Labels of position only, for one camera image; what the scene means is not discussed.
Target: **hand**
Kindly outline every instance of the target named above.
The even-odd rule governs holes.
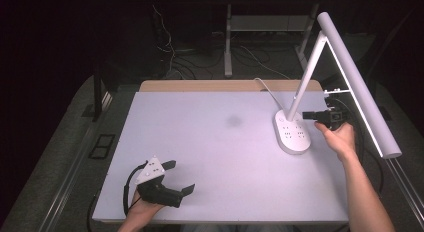
[[[315,127],[322,132],[328,146],[337,153],[340,161],[358,159],[355,151],[355,132],[352,125],[343,123],[335,131],[329,130],[319,122],[315,122]]]
[[[160,209],[165,207],[164,205],[143,201],[137,190],[134,192],[131,204],[133,204],[133,206],[129,209],[127,218],[119,228],[118,231],[120,232],[139,231],[152,220],[153,216],[155,216]]]

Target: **wrist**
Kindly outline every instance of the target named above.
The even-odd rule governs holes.
[[[348,149],[345,151],[339,151],[338,157],[342,164],[348,164],[352,162],[359,162],[358,155],[354,149]]]

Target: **right hand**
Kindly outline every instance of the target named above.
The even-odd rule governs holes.
[[[315,122],[315,127],[324,135],[328,146],[337,153],[340,161],[358,159],[355,151],[355,132],[352,125],[343,123],[335,131],[329,130],[319,122]]]

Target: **white cable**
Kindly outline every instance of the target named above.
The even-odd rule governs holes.
[[[258,58],[256,58],[256,56],[252,53],[252,52],[250,52],[250,50],[248,50],[246,47],[244,47],[244,46],[240,46],[241,48],[243,48],[243,49],[245,49],[247,52],[249,52],[249,54],[256,60],[256,62],[258,62],[258,64],[260,64],[262,67],[264,67],[265,69],[267,69],[267,70],[269,70],[269,71],[272,71],[272,72],[274,72],[274,73],[277,73],[277,74],[279,74],[279,75],[282,75],[282,76],[284,76],[285,78],[287,78],[287,79],[290,79],[287,75],[285,75],[285,74],[282,74],[282,73],[280,73],[280,72],[278,72],[278,71],[276,71],[276,70],[273,70],[273,69],[271,69],[271,68],[268,68],[267,66],[265,66],[264,64],[262,64],[262,62],[258,59]]]
[[[160,50],[162,50],[164,52],[172,52],[171,59],[169,60],[169,70],[168,70],[168,72],[170,72],[172,70],[172,61],[173,61],[173,59],[175,57],[175,50],[174,50],[174,47],[172,47],[171,33],[169,33],[169,31],[165,27],[165,24],[163,23],[163,16],[162,16],[162,14],[159,13],[159,11],[156,9],[156,6],[155,5],[152,5],[152,7],[153,7],[153,10],[155,11],[155,13],[159,15],[160,21],[161,21],[161,24],[162,24],[162,28],[165,30],[165,33],[168,35],[168,38],[169,38],[168,39],[168,43],[165,46],[169,46],[171,48],[170,51],[166,51],[166,50],[164,50],[162,48],[159,48],[159,46],[157,46],[157,47],[158,47],[158,49],[160,49]]]
[[[265,82],[260,78],[255,78],[254,80],[259,80],[263,86],[265,86],[266,90],[268,90],[269,94],[272,96],[272,98],[277,102],[277,104],[280,106],[281,110],[284,110],[283,105],[277,100],[277,98],[274,96],[272,91],[268,88],[268,86],[265,84]]]

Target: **forearm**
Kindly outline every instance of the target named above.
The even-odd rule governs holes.
[[[393,224],[357,157],[343,158],[352,231],[390,232]]]

